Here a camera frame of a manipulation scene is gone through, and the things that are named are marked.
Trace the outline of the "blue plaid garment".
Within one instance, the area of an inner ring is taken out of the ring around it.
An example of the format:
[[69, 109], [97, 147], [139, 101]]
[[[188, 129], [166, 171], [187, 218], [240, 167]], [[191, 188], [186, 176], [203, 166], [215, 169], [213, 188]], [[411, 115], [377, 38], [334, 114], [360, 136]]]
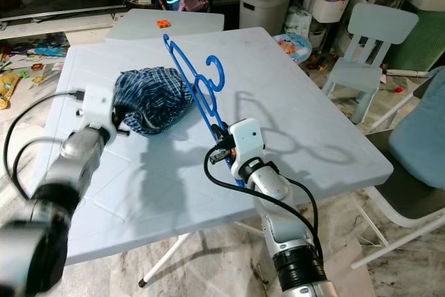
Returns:
[[180, 72], [164, 66], [121, 72], [113, 90], [114, 105], [122, 109], [122, 122], [143, 137], [165, 131], [193, 103]]

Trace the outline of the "blue plastic hanger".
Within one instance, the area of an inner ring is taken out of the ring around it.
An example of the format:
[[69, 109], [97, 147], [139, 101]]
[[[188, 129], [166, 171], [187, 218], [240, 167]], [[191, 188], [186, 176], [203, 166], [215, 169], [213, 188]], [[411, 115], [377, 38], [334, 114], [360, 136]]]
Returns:
[[[168, 50], [171, 59], [175, 62], [177, 71], [182, 77], [182, 81], [186, 83], [188, 92], [191, 94], [192, 100], [200, 111], [200, 115], [202, 115], [202, 119], [207, 126], [207, 129], [210, 131], [211, 125], [227, 125], [226, 122], [223, 122], [223, 120], [220, 119], [216, 102], [216, 93], [220, 93], [220, 91], [223, 90], [223, 87], [225, 87], [225, 69], [223, 69], [220, 59], [213, 54], [206, 58], [206, 65], [216, 66], [218, 78], [213, 80], [204, 77], [202, 74], [198, 74], [198, 71], [191, 64], [190, 59], [188, 59], [187, 55], [185, 55], [174, 40], [171, 39], [171, 36], [164, 34], [163, 40], [165, 48]], [[245, 188], [245, 182], [242, 182], [238, 177], [233, 184], [228, 184], [221, 182], [209, 173], [209, 151], [207, 151], [202, 160], [204, 175], [206, 175], [212, 183], [224, 186], [225, 188]]]

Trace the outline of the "white plastic folding table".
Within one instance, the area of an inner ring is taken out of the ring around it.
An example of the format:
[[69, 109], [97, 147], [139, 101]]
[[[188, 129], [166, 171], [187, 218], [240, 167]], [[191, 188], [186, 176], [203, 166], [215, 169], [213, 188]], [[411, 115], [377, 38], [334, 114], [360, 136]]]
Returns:
[[[368, 224], [350, 193], [392, 167], [261, 28], [174, 39], [204, 77], [220, 59], [225, 122], [257, 119], [267, 155], [320, 205], [325, 271], [342, 296], [376, 297], [359, 257]], [[267, 297], [279, 295], [251, 196], [213, 185], [201, 168], [213, 144], [196, 109], [152, 137], [118, 137], [102, 154], [71, 228], [63, 280], [47, 297]]]

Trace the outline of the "yellow flat toy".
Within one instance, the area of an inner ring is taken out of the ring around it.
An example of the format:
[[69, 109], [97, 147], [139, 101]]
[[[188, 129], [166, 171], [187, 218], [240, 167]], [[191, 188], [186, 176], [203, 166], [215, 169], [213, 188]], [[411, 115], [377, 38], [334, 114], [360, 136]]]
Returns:
[[0, 109], [9, 109], [10, 98], [18, 83], [22, 80], [19, 72], [4, 72], [0, 76]]

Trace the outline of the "white television bench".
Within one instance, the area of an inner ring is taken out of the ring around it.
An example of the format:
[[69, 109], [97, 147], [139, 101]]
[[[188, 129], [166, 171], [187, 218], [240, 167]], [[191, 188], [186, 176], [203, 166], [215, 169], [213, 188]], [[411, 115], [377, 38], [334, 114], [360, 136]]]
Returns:
[[1, 24], [0, 39], [64, 33], [72, 45], [101, 43], [105, 42], [107, 33], [127, 11], [127, 8], [112, 8], [112, 10], [12, 20]]

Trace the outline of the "round blue toy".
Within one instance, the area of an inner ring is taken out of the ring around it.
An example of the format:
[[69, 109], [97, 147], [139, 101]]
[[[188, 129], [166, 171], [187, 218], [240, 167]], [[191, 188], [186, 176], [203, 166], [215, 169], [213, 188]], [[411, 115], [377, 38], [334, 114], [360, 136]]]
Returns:
[[308, 61], [309, 56], [312, 54], [312, 44], [301, 35], [283, 33], [273, 36], [273, 39], [283, 52], [298, 65]]

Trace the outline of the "white lidded bin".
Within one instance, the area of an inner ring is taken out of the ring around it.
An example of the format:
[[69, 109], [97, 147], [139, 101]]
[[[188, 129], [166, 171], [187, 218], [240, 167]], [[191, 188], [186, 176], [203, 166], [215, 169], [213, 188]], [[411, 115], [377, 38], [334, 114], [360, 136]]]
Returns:
[[291, 0], [239, 0], [239, 28], [261, 27], [280, 34]]

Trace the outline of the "white paper roll pack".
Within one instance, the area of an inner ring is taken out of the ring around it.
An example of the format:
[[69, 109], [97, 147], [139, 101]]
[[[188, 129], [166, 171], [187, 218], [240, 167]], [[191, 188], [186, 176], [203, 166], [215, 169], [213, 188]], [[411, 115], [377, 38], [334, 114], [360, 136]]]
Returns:
[[303, 38], [309, 37], [311, 30], [312, 16], [308, 11], [296, 6], [287, 8], [285, 23], [282, 29], [283, 33], [292, 33]]

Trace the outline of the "pale blue seat cushion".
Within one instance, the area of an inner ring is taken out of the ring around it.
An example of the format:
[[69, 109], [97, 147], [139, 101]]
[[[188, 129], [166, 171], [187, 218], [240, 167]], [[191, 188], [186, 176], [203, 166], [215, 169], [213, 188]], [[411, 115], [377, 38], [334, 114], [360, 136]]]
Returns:
[[445, 168], [445, 65], [430, 72], [414, 96], [419, 103], [392, 131], [391, 153], [416, 175]]

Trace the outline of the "pale plastic child chair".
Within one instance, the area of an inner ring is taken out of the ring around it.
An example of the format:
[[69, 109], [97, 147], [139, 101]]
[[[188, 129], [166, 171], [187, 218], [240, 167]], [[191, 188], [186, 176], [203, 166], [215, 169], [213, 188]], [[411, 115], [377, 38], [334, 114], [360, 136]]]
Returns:
[[343, 85], [359, 91], [358, 106], [350, 121], [359, 125], [368, 113], [382, 78], [382, 59], [394, 44], [403, 43], [416, 26], [416, 14], [397, 8], [359, 3], [353, 6], [347, 30], [352, 42], [337, 59], [322, 87], [329, 95], [334, 87]]

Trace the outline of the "green laundry basket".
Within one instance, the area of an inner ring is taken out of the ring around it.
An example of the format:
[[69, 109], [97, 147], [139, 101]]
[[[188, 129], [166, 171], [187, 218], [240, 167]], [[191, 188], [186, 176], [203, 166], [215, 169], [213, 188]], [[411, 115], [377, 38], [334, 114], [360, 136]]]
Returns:
[[387, 53], [388, 70], [427, 72], [445, 54], [445, 12], [417, 12], [419, 23], [403, 43]]

